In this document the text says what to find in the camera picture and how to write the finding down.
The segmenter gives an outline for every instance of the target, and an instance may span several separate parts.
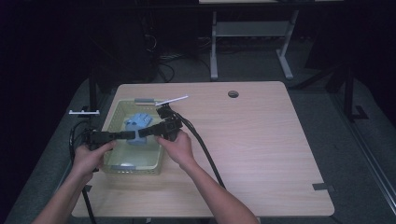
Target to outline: black cable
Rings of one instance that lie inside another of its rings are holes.
[[[198,59],[198,61],[200,61],[201,63],[203,63],[204,66],[207,68],[207,70],[208,70],[209,73],[210,73],[210,67],[209,67],[209,65],[207,65],[207,63],[206,63],[204,60],[202,60],[202,59]]]
[[[90,220],[92,224],[96,224],[95,216],[93,215],[90,198],[88,197],[87,190],[82,189],[82,196],[84,197],[85,205],[87,205],[88,215],[90,216]]]
[[[204,140],[201,138],[201,136],[198,134],[198,132],[196,132],[196,130],[195,130],[194,126],[192,125],[192,123],[191,123],[189,120],[183,118],[183,117],[182,117],[180,114],[178,114],[176,111],[174,111],[174,110],[172,110],[172,109],[170,109],[170,108],[167,108],[167,109],[168,109],[170,112],[172,112],[175,116],[177,116],[179,119],[181,119],[181,121],[186,125],[186,127],[190,130],[190,132],[191,132],[191,133],[195,136],[195,138],[198,140],[199,144],[200,144],[201,147],[202,147],[202,150],[204,151],[204,153],[205,153],[205,155],[206,155],[206,157],[207,157],[207,160],[208,160],[209,163],[210,163],[210,166],[212,167],[213,173],[215,173],[216,179],[218,180],[219,184],[220,184],[223,188],[225,188],[224,183],[223,183],[223,181],[222,181],[222,179],[221,179],[221,176],[220,176],[220,174],[219,174],[218,168],[216,167],[216,164],[213,162],[213,159],[212,159],[212,157],[210,156],[209,151],[207,150],[207,147],[206,147],[206,145],[205,145],[205,143],[204,143]]]
[[[84,136],[84,134],[89,133],[89,132],[91,132],[91,131],[93,131],[93,129],[86,129],[84,132],[79,133],[79,134],[75,137],[75,142],[76,142],[80,137]]]
[[[158,65],[168,67],[172,71],[172,76],[169,79],[167,79],[165,76],[165,73],[160,68],[158,68],[158,73],[163,78],[163,82],[165,82],[165,83],[171,82],[175,77],[175,69],[173,67],[171,67],[170,65],[164,64],[164,63],[159,63]]]
[[[89,123],[88,120],[83,120],[80,121],[79,123],[77,123],[71,130],[70,130],[70,134],[69,134],[69,153],[70,153],[70,160],[71,163],[73,165],[74,163],[74,158],[76,157],[76,152],[75,152],[75,142],[76,139],[80,138],[85,132],[79,134],[76,138],[75,138],[75,132],[76,132],[76,128],[83,123]],[[91,202],[90,202],[90,198],[88,197],[88,192],[87,190],[84,188],[82,189],[82,196],[84,197],[84,201],[85,201],[85,205],[87,206],[87,210],[88,210],[88,215],[90,216],[90,220],[92,224],[96,224],[96,220],[95,220],[95,216],[93,215],[93,211],[92,211],[92,207],[91,207]]]
[[[334,216],[330,216],[330,218],[334,221],[334,222],[336,222],[337,224],[343,224],[340,220],[338,220],[336,217],[334,217]]]

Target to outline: gray carpet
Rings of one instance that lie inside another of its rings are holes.
[[[281,41],[263,41],[259,46],[244,43],[243,50],[218,55],[219,81],[267,81],[278,80],[292,86],[311,77],[314,70],[304,69],[304,61],[311,43],[292,42],[287,54],[295,79],[283,77],[275,49]],[[200,60],[179,59],[168,65],[176,75],[172,82],[210,81],[208,53]],[[171,70],[162,67],[170,77]],[[157,77],[153,82],[163,82]],[[329,94],[323,89],[326,78],[304,91],[290,91],[290,98],[302,123],[306,138],[330,192],[335,207],[332,217],[263,217],[262,223],[396,223],[396,216],[390,209],[378,187],[359,144],[350,129],[350,123],[340,113],[337,102],[342,101],[342,91]],[[104,113],[94,123],[100,127],[106,118],[114,92],[99,94],[101,111]],[[81,84],[67,110],[79,110],[87,105],[88,85]],[[370,119],[357,120],[367,145],[381,164],[389,180],[396,184],[396,132],[387,118],[375,104],[370,92],[356,81],[354,103],[361,105]],[[53,192],[59,186],[69,165],[68,135],[80,119],[64,115],[58,129],[50,139],[45,152],[33,171],[19,199],[15,203],[6,223],[30,223],[41,211]],[[97,218],[98,223],[145,223],[144,219]],[[71,217],[69,223],[90,223],[88,218]],[[151,223],[193,223],[192,219],[153,219]]]

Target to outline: person's left hand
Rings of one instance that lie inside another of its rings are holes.
[[[79,146],[76,149],[76,157],[70,174],[76,175],[82,178],[85,183],[88,183],[92,179],[92,171],[103,165],[103,156],[115,145],[116,141],[112,141],[93,151],[90,151],[86,145]]]

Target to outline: person's hand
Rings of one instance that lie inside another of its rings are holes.
[[[79,146],[76,149],[76,157],[70,174],[82,178],[85,182],[90,181],[92,171],[103,165],[103,156],[115,145],[116,141],[112,141],[93,151],[90,151],[85,145]]]
[[[169,157],[179,164],[180,168],[186,169],[189,165],[195,165],[192,155],[191,139],[188,134],[179,131],[175,142],[168,141],[160,136],[155,136],[158,144],[163,146]]]

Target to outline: finger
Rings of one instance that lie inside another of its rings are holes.
[[[95,152],[100,154],[100,155],[104,155],[107,151],[109,151],[112,148],[114,148],[116,146],[116,144],[117,144],[117,141],[111,141],[109,143],[106,143],[106,144],[102,145],[98,149],[96,149]]]
[[[189,136],[187,133],[183,132],[183,130],[178,131],[177,138],[182,138],[183,136]]]
[[[168,140],[166,140],[160,136],[155,136],[155,140],[157,140],[158,144],[160,144],[163,147],[168,147],[169,144],[171,143]]]
[[[87,145],[81,145],[79,147],[76,148],[76,151],[89,151]]]

